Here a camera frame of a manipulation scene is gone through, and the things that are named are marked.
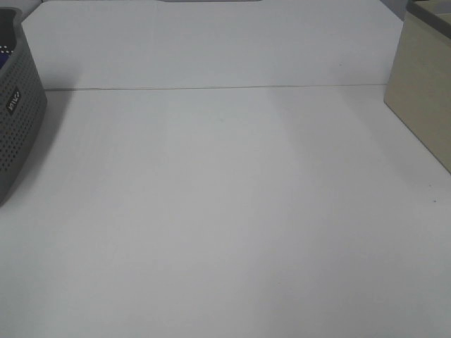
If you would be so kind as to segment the beige storage box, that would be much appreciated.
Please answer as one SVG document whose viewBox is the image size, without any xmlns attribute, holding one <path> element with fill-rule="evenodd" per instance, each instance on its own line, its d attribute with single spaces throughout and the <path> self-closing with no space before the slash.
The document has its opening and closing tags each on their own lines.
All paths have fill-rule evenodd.
<svg viewBox="0 0 451 338">
<path fill-rule="evenodd" d="M 449 1 L 407 2 L 384 102 L 449 170 Z"/>
</svg>

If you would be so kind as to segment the blue towel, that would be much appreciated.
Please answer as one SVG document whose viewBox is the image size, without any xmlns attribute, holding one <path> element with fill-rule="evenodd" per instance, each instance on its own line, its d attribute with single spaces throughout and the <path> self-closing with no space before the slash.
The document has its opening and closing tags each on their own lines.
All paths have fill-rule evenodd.
<svg viewBox="0 0 451 338">
<path fill-rule="evenodd" d="M 14 52 L 14 46 L 0 45 L 0 68 L 3 68 Z"/>
</svg>

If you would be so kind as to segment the grey perforated plastic basket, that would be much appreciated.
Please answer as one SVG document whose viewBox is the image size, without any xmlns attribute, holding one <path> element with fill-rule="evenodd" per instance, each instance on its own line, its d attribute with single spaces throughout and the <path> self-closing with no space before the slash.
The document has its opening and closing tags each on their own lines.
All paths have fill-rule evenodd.
<svg viewBox="0 0 451 338">
<path fill-rule="evenodd" d="M 1 68 L 1 201 L 5 201 L 39 133 L 47 97 L 17 8 L 1 8 L 1 45 L 14 52 Z"/>
</svg>

